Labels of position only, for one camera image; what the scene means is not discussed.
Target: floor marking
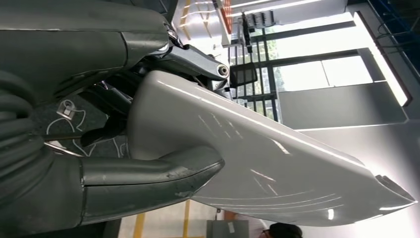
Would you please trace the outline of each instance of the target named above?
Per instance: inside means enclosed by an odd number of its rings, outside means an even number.
[[[184,31],[185,36],[187,36],[189,41],[191,41],[191,37],[190,37],[190,34],[188,33],[187,26],[185,25],[185,23],[187,21],[186,16],[188,15],[188,11],[190,10],[190,5],[191,5],[191,0],[186,0],[184,10],[182,11],[181,22],[180,22],[180,25],[182,26],[182,30]]]
[[[182,238],[188,238],[188,223],[190,220],[190,200],[185,202],[185,213],[184,213],[184,232]]]
[[[145,213],[137,215],[133,238],[142,238],[145,216]]]

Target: ceiling light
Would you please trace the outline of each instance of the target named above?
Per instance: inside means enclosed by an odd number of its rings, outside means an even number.
[[[383,57],[381,52],[378,50],[375,42],[370,36],[369,31],[366,29],[367,26],[365,26],[365,24],[363,23],[362,19],[360,18],[357,12],[355,12],[354,14],[354,22],[356,26],[359,27],[361,33],[363,33],[363,37],[367,39],[367,42],[369,43],[369,49],[376,63],[378,64],[380,71],[382,72],[383,76],[388,82],[388,85],[391,88],[392,93],[397,99],[398,104],[401,107],[404,106],[408,101],[408,97],[405,94],[404,90],[402,89],[394,73],[392,72],[391,68],[389,67],[388,63],[386,62],[385,58]]]
[[[259,9],[255,9],[255,10],[251,10],[251,11],[246,11],[245,14],[251,14],[251,13],[268,11],[268,10],[276,10],[276,9],[280,9],[280,8],[290,7],[290,6],[298,6],[298,5],[307,4],[307,3],[316,2],[316,1],[321,1],[321,0],[303,0],[303,1],[291,2],[291,3],[281,4],[281,5],[277,5],[277,6],[270,6],[270,7],[259,8]],[[234,17],[234,16],[240,16],[240,15],[242,15],[241,12],[232,14],[230,16]]]
[[[248,6],[248,5],[257,4],[257,3],[262,3],[262,2],[266,2],[266,1],[271,1],[271,0],[258,0],[258,1],[251,1],[251,2],[246,2],[246,3],[240,3],[240,4],[232,5],[232,6],[230,6],[230,7],[231,7],[231,8],[235,8],[235,7],[240,7],[240,6]]]

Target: window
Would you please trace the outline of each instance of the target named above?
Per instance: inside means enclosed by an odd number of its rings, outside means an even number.
[[[273,71],[279,92],[372,83],[360,56],[274,67]]]
[[[267,117],[271,120],[274,120],[274,111],[273,111],[273,101],[266,100],[265,101],[265,110],[267,112]]]
[[[264,106],[262,101],[256,101],[256,112],[264,116]]]
[[[256,29],[255,29],[255,32],[250,33],[250,36],[251,36],[251,37],[253,37],[253,36],[260,36],[260,35],[262,35],[262,34],[263,34],[263,30],[262,30],[262,29],[258,29],[258,28],[256,28]]]
[[[324,25],[347,22],[347,21],[353,21],[353,17],[351,13],[349,12],[333,15],[333,16],[328,16],[328,17],[321,17],[321,18],[315,18],[315,19],[306,20],[306,21],[300,21],[300,22],[296,22],[292,24],[275,25],[275,26],[266,28],[265,33],[271,34],[271,33],[277,33],[277,32],[292,31],[292,30],[324,26]]]
[[[247,108],[252,110],[252,111],[255,111],[254,102],[248,102],[247,103]]]
[[[275,67],[273,70],[279,92],[329,87],[320,61]]]
[[[330,86],[372,83],[372,78],[360,56],[323,60],[322,65]]]
[[[230,65],[236,65],[236,47],[229,48],[229,63]]]
[[[357,27],[267,41],[270,60],[319,55],[367,47]]]

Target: gray robotic arm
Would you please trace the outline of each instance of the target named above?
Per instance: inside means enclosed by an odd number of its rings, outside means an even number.
[[[223,167],[216,151],[201,146],[153,161],[57,155],[32,133],[34,107],[128,70],[167,45],[159,14],[94,0],[14,0],[0,2],[0,20],[0,236],[181,202]]]

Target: glass pane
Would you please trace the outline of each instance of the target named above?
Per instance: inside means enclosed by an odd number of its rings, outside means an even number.
[[[251,109],[252,111],[255,111],[254,102],[248,102],[247,103],[247,108]]]
[[[265,101],[265,111],[267,112],[267,117],[274,120],[273,102],[271,100]]]
[[[274,25],[274,26],[265,28],[265,34],[292,31],[292,30],[297,30],[297,29],[305,29],[305,28],[316,27],[316,26],[324,26],[324,25],[346,22],[346,21],[353,21],[353,16],[349,12],[339,14],[339,15],[300,21],[300,22],[291,23],[291,24]]]
[[[237,54],[238,54],[238,64],[243,64],[244,63],[244,56],[242,54],[242,46],[237,46],[237,48],[238,48],[238,51],[237,51]]]
[[[254,83],[255,95],[260,95],[260,94],[263,93],[263,90],[262,90],[262,87],[261,87],[260,68],[257,68],[257,78],[258,78],[258,80]]]
[[[372,78],[362,57],[346,57],[322,61],[331,86],[347,86],[372,83]]]
[[[264,42],[259,42],[258,43],[258,48],[260,50],[260,61],[263,62],[263,61],[266,60]]]
[[[252,43],[252,61],[258,62],[258,49],[256,43]]]
[[[262,29],[255,29],[255,32],[252,32],[251,34],[250,34],[250,36],[252,37],[252,36],[260,36],[260,35],[262,35],[263,34],[263,30]]]
[[[329,87],[320,61],[275,67],[273,70],[279,92]]]
[[[267,41],[268,55],[270,60],[276,60],[367,47],[367,42],[358,35],[357,27],[348,27],[271,40]]]
[[[264,106],[262,101],[256,101],[256,112],[264,116]]]
[[[232,35],[231,35],[231,40],[237,40],[238,39],[238,28],[239,28],[239,24],[234,22],[232,24]]]
[[[229,48],[229,55],[230,55],[230,65],[235,65],[236,64],[236,53],[235,53],[235,47],[230,47]]]
[[[274,113],[277,113],[278,122],[282,123],[280,103],[279,103],[278,99],[276,99],[275,102],[276,102],[276,111]]]
[[[244,86],[239,86],[236,92],[237,92],[238,97],[243,97],[245,95]]]
[[[262,68],[262,76],[262,87],[264,88],[264,93],[270,93],[270,81],[268,79],[267,68]]]
[[[251,55],[248,53],[248,49],[245,47],[245,63],[251,62]]]
[[[247,87],[247,96],[254,95],[254,93],[252,92],[252,83],[246,84],[246,87]]]

